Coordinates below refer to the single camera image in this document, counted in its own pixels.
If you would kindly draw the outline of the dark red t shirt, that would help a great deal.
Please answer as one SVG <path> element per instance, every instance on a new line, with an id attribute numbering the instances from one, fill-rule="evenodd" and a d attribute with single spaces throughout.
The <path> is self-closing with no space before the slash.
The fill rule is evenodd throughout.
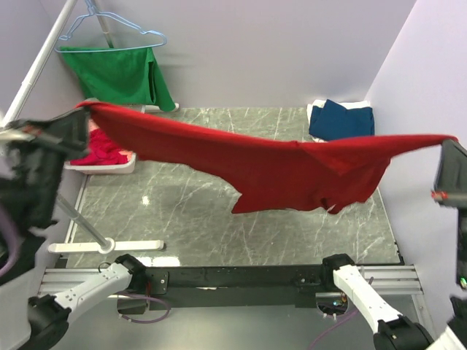
<path id="1" fill-rule="evenodd" d="M 443 134 L 360 136 L 325 143 L 246 136 L 84 101 L 95 124 L 141 159 L 183 164 L 239 192 L 232 211 L 325 209 L 367 201 L 391 160 L 448 140 Z"/>

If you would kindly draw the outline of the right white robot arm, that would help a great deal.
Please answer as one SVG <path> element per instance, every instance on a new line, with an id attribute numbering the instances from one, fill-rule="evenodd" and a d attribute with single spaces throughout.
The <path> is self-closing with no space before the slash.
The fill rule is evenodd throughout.
<path id="1" fill-rule="evenodd" d="M 458 210 L 456 284 L 466 289 L 466 149 L 445 141 L 432 198 L 441 206 Z M 373 332 L 375 349 L 465 349 L 466 300 L 450 298 L 454 316 L 445 331 L 432 339 L 419 323 L 387 304 L 367 282 L 347 254 L 323 259 L 320 282 L 330 291 L 340 290 L 362 314 Z"/>

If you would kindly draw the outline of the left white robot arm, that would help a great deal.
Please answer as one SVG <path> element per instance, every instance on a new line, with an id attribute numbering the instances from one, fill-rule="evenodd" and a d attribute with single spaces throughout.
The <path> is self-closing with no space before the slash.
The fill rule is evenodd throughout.
<path id="1" fill-rule="evenodd" d="M 88 151 L 85 107 L 51 120 L 17 120 L 1 129 L 1 143 L 18 152 L 11 178 L 1 178 L 1 348 L 51 349 L 69 325 L 113 294 L 141 291 L 146 268 L 118 257 L 108 269 L 55 295 L 32 296 L 30 279 L 45 238 L 32 228 L 55 224 L 53 211 L 67 160 Z"/>

